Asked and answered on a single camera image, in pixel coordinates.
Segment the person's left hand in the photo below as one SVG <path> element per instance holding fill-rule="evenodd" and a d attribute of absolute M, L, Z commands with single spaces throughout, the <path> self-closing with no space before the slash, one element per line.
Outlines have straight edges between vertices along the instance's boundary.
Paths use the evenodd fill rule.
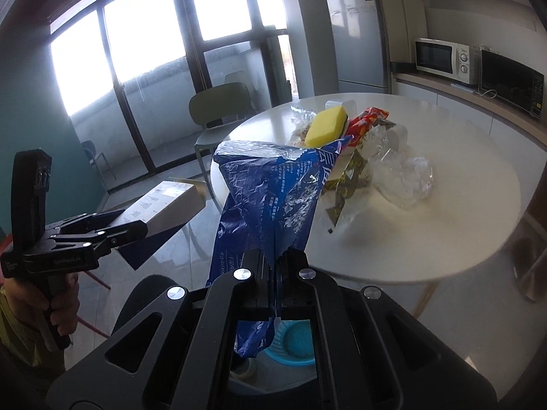
<path fill-rule="evenodd" d="M 77 329 L 80 307 L 77 273 L 66 275 L 61 293 L 52 299 L 47 299 L 30 282 L 18 281 L 15 278 L 8 278 L 5 281 L 4 290 L 9 309 L 19 321 L 37 327 L 39 318 L 50 310 L 50 322 L 60 336 L 72 335 Z"/>

